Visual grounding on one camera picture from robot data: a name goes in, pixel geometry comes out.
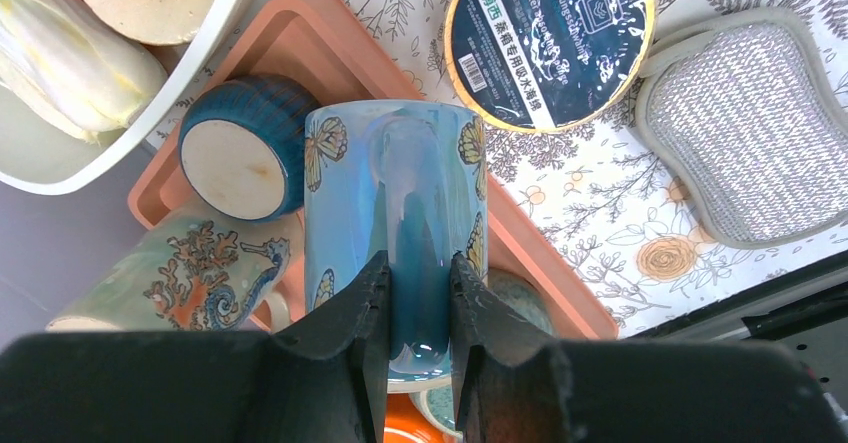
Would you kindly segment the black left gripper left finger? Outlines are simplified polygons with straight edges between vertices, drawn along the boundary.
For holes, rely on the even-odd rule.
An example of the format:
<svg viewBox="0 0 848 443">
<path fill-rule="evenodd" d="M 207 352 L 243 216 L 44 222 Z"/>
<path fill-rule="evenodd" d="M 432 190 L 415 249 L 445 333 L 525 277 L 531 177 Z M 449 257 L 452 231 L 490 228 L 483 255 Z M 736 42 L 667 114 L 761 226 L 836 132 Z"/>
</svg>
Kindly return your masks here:
<svg viewBox="0 0 848 443">
<path fill-rule="evenodd" d="M 381 250 L 340 293 L 274 335 L 272 441 L 382 441 L 390 289 Z"/>
</svg>

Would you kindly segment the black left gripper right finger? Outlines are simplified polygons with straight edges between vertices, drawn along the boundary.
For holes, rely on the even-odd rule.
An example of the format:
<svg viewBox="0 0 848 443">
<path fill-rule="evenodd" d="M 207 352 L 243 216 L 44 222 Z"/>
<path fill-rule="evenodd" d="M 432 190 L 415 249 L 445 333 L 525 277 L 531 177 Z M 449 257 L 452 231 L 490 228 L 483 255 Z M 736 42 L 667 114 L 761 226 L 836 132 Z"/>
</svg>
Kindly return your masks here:
<svg viewBox="0 0 848 443">
<path fill-rule="evenodd" d="M 458 252 L 450 269 L 455 422 L 466 442 L 572 442 L 565 343 L 522 318 Z"/>
</svg>

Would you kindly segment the small grey cup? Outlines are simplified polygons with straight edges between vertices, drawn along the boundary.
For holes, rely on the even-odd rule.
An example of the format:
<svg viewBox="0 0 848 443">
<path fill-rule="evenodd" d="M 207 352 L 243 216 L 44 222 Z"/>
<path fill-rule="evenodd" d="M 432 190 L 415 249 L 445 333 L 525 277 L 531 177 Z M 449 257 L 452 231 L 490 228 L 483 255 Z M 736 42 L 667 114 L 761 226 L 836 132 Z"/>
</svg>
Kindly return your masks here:
<svg viewBox="0 0 848 443">
<path fill-rule="evenodd" d="M 463 434 L 455 423 L 453 391 L 450 385 L 414 392 L 409 395 L 419 413 L 435 428 L 455 439 Z"/>
</svg>

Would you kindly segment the green glazed mug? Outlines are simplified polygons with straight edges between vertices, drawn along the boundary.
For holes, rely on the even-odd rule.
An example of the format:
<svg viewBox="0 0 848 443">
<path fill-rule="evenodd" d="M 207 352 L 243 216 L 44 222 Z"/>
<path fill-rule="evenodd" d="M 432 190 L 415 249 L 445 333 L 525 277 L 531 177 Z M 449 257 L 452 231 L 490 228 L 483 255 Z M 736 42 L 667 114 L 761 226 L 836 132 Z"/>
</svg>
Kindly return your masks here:
<svg viewBox="0 0 848 443">
<path fill-rule="evenodd" d="M 522 318 L 549 335 L 557 335 L 541 296 L 529 282 L 507 271 L 492 268 L 488 271 L 487 286 Z"/>
</svg>

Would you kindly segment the beige seahorse mug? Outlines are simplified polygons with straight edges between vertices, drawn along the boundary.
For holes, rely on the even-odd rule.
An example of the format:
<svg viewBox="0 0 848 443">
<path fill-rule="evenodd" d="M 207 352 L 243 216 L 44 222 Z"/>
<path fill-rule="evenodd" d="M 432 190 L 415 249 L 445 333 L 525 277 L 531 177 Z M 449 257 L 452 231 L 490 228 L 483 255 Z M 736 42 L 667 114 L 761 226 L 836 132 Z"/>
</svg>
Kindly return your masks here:
<svg viewBox="0 0 848 443">
<path fill-rule="evenodd" d="M 85 295 L 50 321 L 52 332 L 235 330 L 266 303 L 289 322 L 275 287 L 304 249 L 296 214 L 255 223 L 198 199 L 171 211 Z"/>
</svg>

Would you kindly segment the blue butterfly mug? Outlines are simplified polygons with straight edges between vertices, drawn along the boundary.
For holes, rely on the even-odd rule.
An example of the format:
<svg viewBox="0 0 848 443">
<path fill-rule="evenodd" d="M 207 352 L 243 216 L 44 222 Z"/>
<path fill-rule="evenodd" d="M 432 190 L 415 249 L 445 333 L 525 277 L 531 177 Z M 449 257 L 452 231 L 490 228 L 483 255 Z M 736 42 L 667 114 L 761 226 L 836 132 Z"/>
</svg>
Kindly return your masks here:
<svg viewBox="0 0 848 443">
<path fill-rule="evenodd" d="M 448 385 L 452 258 L 464 255 L 479 276 L 488 271 L 482 118 L 445 103 L 362 100 L 312 111 L 305 131 L 306 309 L 385 252 L 388 389 Z"/>
</svg>

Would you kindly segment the dark blue ribbed cup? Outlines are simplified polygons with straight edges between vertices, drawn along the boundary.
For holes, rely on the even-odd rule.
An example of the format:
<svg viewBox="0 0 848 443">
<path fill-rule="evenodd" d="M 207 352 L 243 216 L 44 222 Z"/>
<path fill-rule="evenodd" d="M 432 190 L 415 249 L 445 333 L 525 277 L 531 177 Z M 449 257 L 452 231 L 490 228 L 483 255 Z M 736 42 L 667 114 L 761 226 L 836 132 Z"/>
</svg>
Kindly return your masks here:
<svg viewBox="0 0 848 443">
<path fill-rule="evenodd" d="M 295 80 L 244 75 L 203 93 L 183 117 L 178 155 L 193 190 L 219 212 L 264 222 L 304 204 L 305 124 L 317 99 Z"/>
</svg>

